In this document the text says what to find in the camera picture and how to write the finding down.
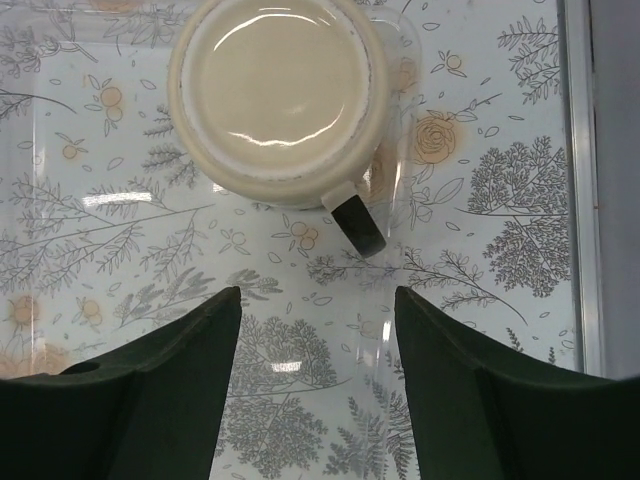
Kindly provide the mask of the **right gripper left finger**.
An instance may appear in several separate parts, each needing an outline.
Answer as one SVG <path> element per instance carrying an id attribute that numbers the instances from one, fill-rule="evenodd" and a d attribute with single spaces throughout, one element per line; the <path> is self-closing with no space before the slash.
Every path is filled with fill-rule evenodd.
<path id="1" fill-rule="evenodd" d="M 2 381 L 2 478 L 208 478 L 241 315 L 229 287 L 57 375 Z"/>

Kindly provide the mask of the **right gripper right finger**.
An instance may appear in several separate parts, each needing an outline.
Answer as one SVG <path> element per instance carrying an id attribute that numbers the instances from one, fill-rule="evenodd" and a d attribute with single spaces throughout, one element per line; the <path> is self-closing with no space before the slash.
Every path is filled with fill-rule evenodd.
<path id="1" fill-rule="evenodd" d="M 395 330 L 422 478 L 638 477 L 637 379 L 539 361 L 406 287 Z"/>

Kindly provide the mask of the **cream mug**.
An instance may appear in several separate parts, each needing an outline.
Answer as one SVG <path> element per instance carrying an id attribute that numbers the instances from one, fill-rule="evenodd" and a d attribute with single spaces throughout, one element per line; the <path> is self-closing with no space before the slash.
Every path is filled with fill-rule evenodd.
<path id="1" fill-rule="evenodd" d="M 206 1 L 171 53 L 173 126 L 196 166 L 243 197 L 322 207 L 363 257 L 384 234 L 357 192 L 386 128 L 383 43 L 352 1 Z"/>

